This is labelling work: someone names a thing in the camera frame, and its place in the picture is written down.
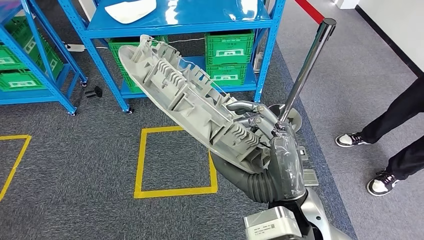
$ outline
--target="shelf caster wheel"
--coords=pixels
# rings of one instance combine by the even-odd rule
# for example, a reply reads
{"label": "shelf caster wheel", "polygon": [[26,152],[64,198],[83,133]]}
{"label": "shelf caster wheel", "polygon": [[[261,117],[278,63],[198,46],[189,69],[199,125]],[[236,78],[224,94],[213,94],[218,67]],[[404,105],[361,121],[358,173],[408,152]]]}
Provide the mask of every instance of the shelf caster wheel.
{"label": "shelf caster wheel", "polygon": [[133,114],[134,113],[134,108],[129,108],[128,111],[126,111],[127,114]]}

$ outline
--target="sneaker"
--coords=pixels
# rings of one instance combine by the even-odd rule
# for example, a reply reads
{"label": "sneaker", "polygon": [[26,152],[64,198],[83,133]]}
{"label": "sneaker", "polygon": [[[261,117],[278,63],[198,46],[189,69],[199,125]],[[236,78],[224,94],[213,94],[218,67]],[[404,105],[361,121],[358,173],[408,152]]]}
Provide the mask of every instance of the sneaker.
{"label": "sneaker", "polygon": [[400,180],[387,171],[379,171],[376,177],[368,182],[366,189],[373,196],[384,196],[388,194]]}
{"label": "sneaker", "polygon": [[335,138],[335,144],[342,148],[350,148],[356,145],[371,144],[362,140],[358,133],[345,133]]}

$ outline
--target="blue shelf frame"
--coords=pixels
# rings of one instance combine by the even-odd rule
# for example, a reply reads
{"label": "blue shelf frame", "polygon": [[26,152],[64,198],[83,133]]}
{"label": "blue shelf frame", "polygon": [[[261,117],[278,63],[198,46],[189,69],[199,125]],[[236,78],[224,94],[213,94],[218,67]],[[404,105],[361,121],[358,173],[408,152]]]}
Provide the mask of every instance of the blue shelf frame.
{"label": "blue shelf frame", "polygon": [[[44,73],[39,66],[28,56],[16,40],[3,27],[17,12],[24,10],[29,28],[34,36],[36,46],[40,52],[41,60],[46,69]],[[37,27],[32,14],[39,20],[41,26],[45,29],[49,37],[52,39],[60,53],[64,56],[67,63],[55,78],[50,69],[47,54],[42,47],[42,41],[38,35]],[[0,41],[3,42],[34,74],[46,87],[46,89],[38,90],[22,90],[22,91],[1,91],[0,90],[0,105],[8,104],[25,104],[25,103],[44,103],[44,102],[59,102],[67,110],[68,114],[74,115],[77,108],[70,101],[72,91],[78,81],[82,84],[87,83],[87,78],[83,71],[75,62],[74,58],[65,48],[62,40],[59,38],[53,27],[49,24],[46,16],[33,0],[7,0],[0,2]],[[73,72],[74,76],[65,93],[61,92],[68,75]]]}
{"label": "blue shelf frame", "polygon": [[128,99],[143,98],[146,95],[131,93],[125,82],[122,83],[121,89],[118,88],[95,48],[94,39],[133,37],[141,34],[173,35],[257,29],[254,43],[254,46],[257,46],[261,36],[268,30],[258,77],[256,78],[253,73],[252,58],[252,62],[248,64],[249,78],[244,85],[222,87],[227,93],[255,91],[253,100],[260,102],[286,0],[276,0],[270,14],[265,9],[262,0],[215,0],[196,1],[195,3],[192,0],[156,0],[157,7],[153,12],[130,24],[121,24],[115,21],[105,11],[106,6],[123,2],[123,0],[101,0],[88,25],[82,21],[71,0],[58,0],[58,2],[122,111],[128,112],[130,110]]}

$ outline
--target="black object on floor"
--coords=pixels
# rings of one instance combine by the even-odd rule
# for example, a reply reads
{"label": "black object on floor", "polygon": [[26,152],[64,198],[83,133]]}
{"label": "black object on floor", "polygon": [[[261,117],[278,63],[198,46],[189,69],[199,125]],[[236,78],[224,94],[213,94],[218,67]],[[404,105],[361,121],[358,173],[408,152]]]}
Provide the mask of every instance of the black object on floor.
{"label": "black object on floor", "polygon": [[86,91],[84,95],[86,98],[92,98],[96,96],[101,98],[103,96],[103,91],[99,86],[95,86],[94,90]]}

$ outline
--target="green plastic crate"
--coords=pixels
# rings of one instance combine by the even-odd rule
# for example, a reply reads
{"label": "green plastic crate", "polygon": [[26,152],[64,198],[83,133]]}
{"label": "green plastic crate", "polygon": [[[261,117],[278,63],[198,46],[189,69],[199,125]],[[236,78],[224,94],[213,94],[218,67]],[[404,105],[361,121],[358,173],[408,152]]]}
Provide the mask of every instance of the green plastic crate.
{"label": "green plastic crate", "polygon": [[206,72],[219,86],[239,86],[245,83],[247,68],[246,63],[206,65]]}
{"label": "green plastic crate", "polygon": [[30,71],[8,70],[0,73],[0,90],[3,92],[45,89]]}
{"label": "green plastic crate", "polygon": [[[46,43],[46,46],[44,47],[45,53],[47,55],[48,64],[50,65],[50,69],[53,73],[54,78],[56,79],[59,75],[59,73],[64,68],[64,63],[59,58],[59,56],[56,54],[55,51],[53,51],[53,48]],[[47,74],[47,70],[43,64],[43,60],[41,59],[41,56],[38,57],[36,64],[41,68],[41,70]]]}
{"label": "green plastic crate", "polygon": [[[168,42],[168,36],[155,36],[155,40],[162,41],[162,42]],[[138,46],[140,45],[140,37],[134,36],[134,37],[117,37],[117,38],[111,38],[109,40],[109,49],[113,54],[113,57],[115,58],[115,61],[119,67],[119,70],[122,73],[123,79],[128,85],[129,91],[133,94],[142,93],[143,91],[134,83],[134,81],[130,78],[128,73],[125,71],[124,66],[122,66],[122,63],[119,59],[118,50],[121,46],[124,45],[130,45],[130,46]]]}
{"label": "green plastic crate", "polygon": [[122,72],[123,80],[128,85],[129,91],[133,94],[142,94],[143,90],[136,85],[136,83],[131,79],[130,75],[124,70]]}
{"label": "green plastic crate", "polygon": [[[40,55],[39,49],[32,32],[28,26],[26,18],[15,17],[9,24],[9,29],[14,29],[11,35],[22,46],[22,49],[33,61],[37,61]],[[39,35],[43,42],[44,49],[50,47],[46,40]],[[0,70],[27,69],[28,67],[15,56],[15,54],[5,45],[0,43]]]}
{"label": "green plastic crate", "polygon": [[207,65],[247,64],[255,38],[253,30],[214,31],[205,34]]}
{"label": "green plastic crate", "polygon": [[4,28],[9,32],[13,32],[16,28],[18,28],[19,24],[27,21],[26,16],[15,16],[8,23],[4,25]]}

